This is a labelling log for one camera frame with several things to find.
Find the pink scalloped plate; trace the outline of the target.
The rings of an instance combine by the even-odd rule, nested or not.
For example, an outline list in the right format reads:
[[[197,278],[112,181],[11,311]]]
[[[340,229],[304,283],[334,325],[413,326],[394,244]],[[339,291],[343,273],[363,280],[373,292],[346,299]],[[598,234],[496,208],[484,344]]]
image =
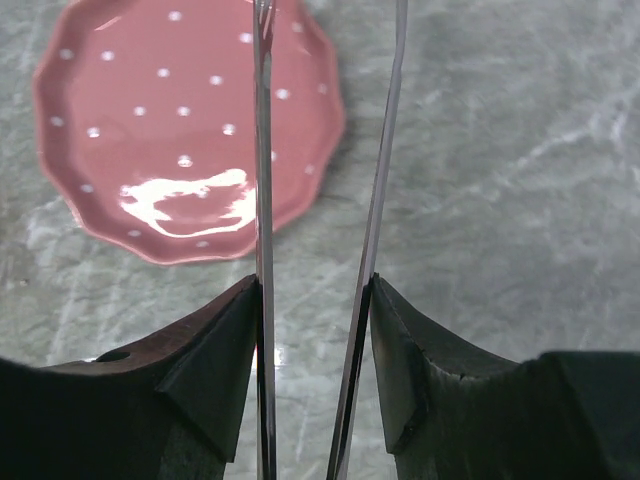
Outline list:
[[[33,79],[42,169],[90,234],[148,261],[255,246],[248,1],[77,1]]]

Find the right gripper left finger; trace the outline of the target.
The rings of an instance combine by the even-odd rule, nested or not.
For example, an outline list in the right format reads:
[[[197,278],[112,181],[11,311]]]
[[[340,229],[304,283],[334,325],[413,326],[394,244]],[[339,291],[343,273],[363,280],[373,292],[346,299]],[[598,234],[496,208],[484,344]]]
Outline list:
[[[3,360],[2,477],[222,478],[238,445],[257,303],[250,275],[95,360]]]

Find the metal tongs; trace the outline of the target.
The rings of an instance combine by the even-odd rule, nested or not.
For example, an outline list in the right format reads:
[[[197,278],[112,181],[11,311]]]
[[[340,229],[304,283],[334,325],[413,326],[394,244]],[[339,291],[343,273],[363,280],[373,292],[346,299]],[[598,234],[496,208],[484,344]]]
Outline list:
[[[396,3],[395,52],[363,244],[354,306],[337,405],[328,479],[348,476],[352,431],[366,339],[376,255],[402,85],[408,21],[407,1]],[[254,1],[253,60],[256,155],[256,275],[261,306],[257,323],[257,400],[259,479],[277,477],[273,206],[271,167],[271,66],[276,19],[274,1]]]

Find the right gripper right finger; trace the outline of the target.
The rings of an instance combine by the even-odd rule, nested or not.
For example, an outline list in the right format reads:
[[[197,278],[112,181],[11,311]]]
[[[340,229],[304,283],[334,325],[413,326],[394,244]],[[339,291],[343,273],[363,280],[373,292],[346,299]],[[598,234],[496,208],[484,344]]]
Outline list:
[[[401,479],[635,479],[639,356],[552,351],[513,362],[372,283],[387,451]]]

